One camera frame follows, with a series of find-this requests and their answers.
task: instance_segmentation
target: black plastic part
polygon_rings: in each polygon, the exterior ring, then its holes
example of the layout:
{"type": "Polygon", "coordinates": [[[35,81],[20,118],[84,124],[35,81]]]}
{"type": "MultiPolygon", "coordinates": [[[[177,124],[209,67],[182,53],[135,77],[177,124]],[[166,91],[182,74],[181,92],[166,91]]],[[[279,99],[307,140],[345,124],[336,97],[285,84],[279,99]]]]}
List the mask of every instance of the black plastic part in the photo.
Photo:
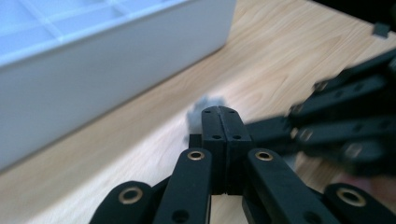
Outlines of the black plastic part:
{"type": "Polygon", "coordinates": [[[256,190],[247,184],[242,196],[242,208],[249,224],[271,224],[271,218],[260,201],[256,190]]]}
{"type": "Polygon", "coordinates": [[[253,143],[238,113],[225,106],[202,112],[203,148],[213,156],[213,194],[242,195],[243,160],[253,143]]]}
{"type": "Polygon", "coordinates": [[[202,145],[212,154],[212,194],[225,190],[226,138],[217,106],[202,111],[202,145]]]}
{"type": "Polygon", "coordinates": [[[352,175],[394,175],[395,139],[395,116],[306,126],[296,136],[306,155],[338,162],[352,175]]]}
{"type": "Polygon", "coordinates": [[[300,128],[315,122],[390,114],[396,111],[396,105],[382,97],[387,83],[377,75],[310,97],[290,109],[290,122],[300,128]]]}
{"type": "Polygon", "coordinates": [[[395,137],[392,139],[346,142],[341,147],[340,163],[352,175],[396,175],[391,168],[396,156],[395,137]]]}
{"type": "Polygon", "coordinates": [[[219,110],[227,139],[226,191],[229,195],[242,195],[246,176],[244,161],[254,145],[239,114],[224,106],[219,110]]]}
{"type": "Polygon", "coordinates": [[[388,38],[390,32],[390,25],[383,22],[376,22],[374,24],[373,35],[378,35],[384,38],[388,38]]]}
{"type": "Polygon", "coordinates": [[[316,83],[314,94],[332,91],[349,83],[371,76],[374,73],[386,74],[388,64],[395,57],[396,49],[392,49],[364,63],[344,69],[337,77],[316,83]]]}
{"type": "Polygon", "coordinates": [[[155,210],[157,210],[158,206],[160,206],[161,200],[163,199],[163,194],[165,193],[170,178],[171,177],[168,176],[163,181],[152,187],[152,191],[153,191],[152,196],[156,208],[155,210]]]}
{"type": "Polygon", "coordinates": [[[396,216],[384,205],[356,187],[332,184],[325,189],[323,198],[342,223],[396,223],[396,216]]]}
{"type": "Polygon", "coordinates": [[[246,166],[273,223],[339,223],[275,152],[252,149],[246,166]]]}
{"type": "Polygon", "coordinates": [[[297,152],[290,137],[292,126],[283,115],[255,121],[246,127],[256,147],[270,148],[279,155],[297,152]]]}
{"type": "Polygon", "coordinates": [[[181,153],[153,223],[209,223],[211,164],[205,149],[181,153]]]}
{"type": "Polygon", "coordinates": [[[91,224],[151,223],[154,217],[153,191],[145,183],[130,181],[111,190],[91,219],[91,224]]]}

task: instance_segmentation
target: wood grain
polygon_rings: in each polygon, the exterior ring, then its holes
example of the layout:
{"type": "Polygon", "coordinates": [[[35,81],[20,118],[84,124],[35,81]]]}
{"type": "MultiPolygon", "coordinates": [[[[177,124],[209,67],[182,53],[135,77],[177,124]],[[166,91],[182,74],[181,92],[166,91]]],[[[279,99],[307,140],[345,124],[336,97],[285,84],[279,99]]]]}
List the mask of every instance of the wood grain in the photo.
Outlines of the wood grain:
{"type": "MultiPolygon", "coordinates": [[[[245,121],[285,113],[319,79],[396,47],[372,25],[312,2],[240,0],[224,48],[0,174],[2,223],[88,223],[127,180],[154,185],[187,147],[185,114],[222,96],[245,121]]],[[[299,155],[297,173],[322,190],[340,172],[299,155]]],[[[239,197],[213,198],[212,223],[247,223],[239,197]]]]}

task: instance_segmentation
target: white plastic bin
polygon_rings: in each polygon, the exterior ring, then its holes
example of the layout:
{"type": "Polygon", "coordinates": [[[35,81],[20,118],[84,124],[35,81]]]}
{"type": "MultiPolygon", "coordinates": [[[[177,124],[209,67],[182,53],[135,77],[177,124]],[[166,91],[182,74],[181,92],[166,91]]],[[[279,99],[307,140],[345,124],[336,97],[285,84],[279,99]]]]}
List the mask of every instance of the white plastic bin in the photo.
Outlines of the white plastic bin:
{"type": "Polygon", "coordinates": [[[0,1],[0,169],[223,46],[234,4],[0,1]]]}

